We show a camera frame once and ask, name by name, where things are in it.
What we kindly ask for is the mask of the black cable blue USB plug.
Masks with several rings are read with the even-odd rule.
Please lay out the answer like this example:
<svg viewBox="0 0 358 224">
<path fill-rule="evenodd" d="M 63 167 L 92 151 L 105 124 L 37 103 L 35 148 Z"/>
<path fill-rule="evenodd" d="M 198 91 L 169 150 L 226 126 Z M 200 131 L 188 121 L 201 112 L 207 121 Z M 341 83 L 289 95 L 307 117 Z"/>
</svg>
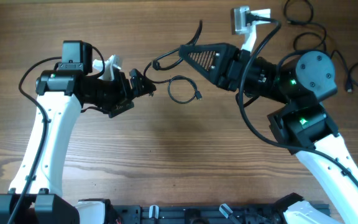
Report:
<svg viewBox="0 0 358 224">
<path fill-rule="evenodd" d="M 343 57 L 342 53 L 340 53 L 340 51 L 338 50 L 333 50 L 331 55 L 330 55 L 330 58 L 333 58 L 335 54 L 338 54 L 342 64 L 343 64 L 343 67 L 344 67 L 344 71 L 345 71 L 345 74 L 346 74 L 346 79 L 345 79 L 345 84 L 344 84 L 344 89 L 346 92 L 348 93 L 352 93 L 354 91 L 354 87 L 358 87 L 358 82 L 355 81 L 352 77 L 352 72 L 358 68 L 358 62 L 355 63 L 354 65 L 352 65 L 351 67 L 348 67 L 347 66 L 347 62 L 345 60 L 345 58 Z"/>
</svg>

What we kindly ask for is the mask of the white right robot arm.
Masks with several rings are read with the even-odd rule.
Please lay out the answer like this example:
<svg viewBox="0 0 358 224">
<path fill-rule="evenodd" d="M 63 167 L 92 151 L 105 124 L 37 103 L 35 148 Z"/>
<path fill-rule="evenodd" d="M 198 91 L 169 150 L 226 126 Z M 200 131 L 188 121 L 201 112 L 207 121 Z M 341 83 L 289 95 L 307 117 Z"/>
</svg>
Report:
<svg viewBox="0 0 358 224">
<path fill-rule="evenodd" d="M 337 93 L 335 69 L 320 50 L 294 52 L 278 64 L 230 44 L 182 45 L 180 58 L 218 88 L 283 104 L 267 118 L 273 139 L 312 173 L 346 223 L 358 223 L 358 167 L 323 101 Z"/>
</svg>

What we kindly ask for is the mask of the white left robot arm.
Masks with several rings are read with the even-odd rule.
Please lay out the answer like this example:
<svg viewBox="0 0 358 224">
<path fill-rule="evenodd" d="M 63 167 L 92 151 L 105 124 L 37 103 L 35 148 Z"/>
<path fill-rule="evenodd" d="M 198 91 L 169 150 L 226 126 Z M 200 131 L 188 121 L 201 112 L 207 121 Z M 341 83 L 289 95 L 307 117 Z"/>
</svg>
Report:
<svg viewBox="0 0 358 224">
<path fill-rule="evenodd" d="M 62 197 L 62 174 L 71 132 L 79 115 L 96 110 L 113 118 L 152 94 L 156 87 L 138 70 L 129 74 L 103 62 L 93 74 L 96 48 L 66 40 L 55 67 L 36 81 L 36 117 L 21 166 L 8 191 L 0 194 L 0 223 L 121 223 L 108 199 Z"/>
</svg>

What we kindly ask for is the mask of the black cable micro USB plug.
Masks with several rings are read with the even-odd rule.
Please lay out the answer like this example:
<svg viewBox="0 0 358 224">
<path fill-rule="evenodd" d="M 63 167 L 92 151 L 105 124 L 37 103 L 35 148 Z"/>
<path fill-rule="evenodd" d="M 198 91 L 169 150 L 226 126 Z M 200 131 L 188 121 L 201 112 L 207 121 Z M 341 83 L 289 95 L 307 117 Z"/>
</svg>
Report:
<svg viewBox="0 0 358 224">
<path fill-rule="evenodd" d="M 186 45 L 195 45 L 201 35 L 201 32 L 203 30 L 203 21 L 200 20 L 199 21 L 199 24 L 198 24 L 198 28 L 194 34 L 194 36 L 186 43 Z M 182 63 L 183 59 L 182 58 L 179 58 L 176 62 L 172 63 L 171 65 L 169 66 L 166 66 L 166 67 L 162 67 L 160 65 L 160 60 L 165 58 L 165 57 L 168 57 L 168 56 L 171 56 L 172 54 L 174 53 L 177 53 L 179 51 L 179 48 L 175 48 L 167 53 L 164 53 L 156 58 L 154 58 L 145 68 L 144 68 L 144 71 L 143 71 L 143 76 L 145 78 L 147 78 L 147 71 L 152 67 L 154 70 L 156 71 L 168 71 L 168 70 L 171 70 L 173 68 L 175 68 L 176 66 L 178 66 L 179 64 Z M 155 81 L 155 80 L 151 80 L 149 79 L 153 84 L 164 84 L 166 83 L 167 84 L 167 93 L 169 95 L 169 97 L 176 103 L 178 104 L 181 104 L 181 105 L 185 105 L 185 104 L 188 104 L 190 102 L 192 102 L 194 99 L 197 99 L 197 100 L 201 100 L 202 99 L 202 95 L 200 93 L 200 91 L 198 90 L 198 86 L 196 84 L 196 82 L 191 79 L 191 78 L 188 78 L 188 77 L 185 77 L 183 75 L 176 75 L 174 77 L 171 77 L 169 79 L 166 79 L 166 80 L 161 80 L 161 81 Z M 192 87 L 193 87 L 193 90 L 194 90 L 194 94 L 193 96 L 189 99 L 189 100 L 186 100 L 186 101 L 180 101 L 180 100 L 177 100 L 171 93 L 171 85 L 174 81 L 179 81 L 179 80 L 185 80 L 187 81 Z"/>
</svg>

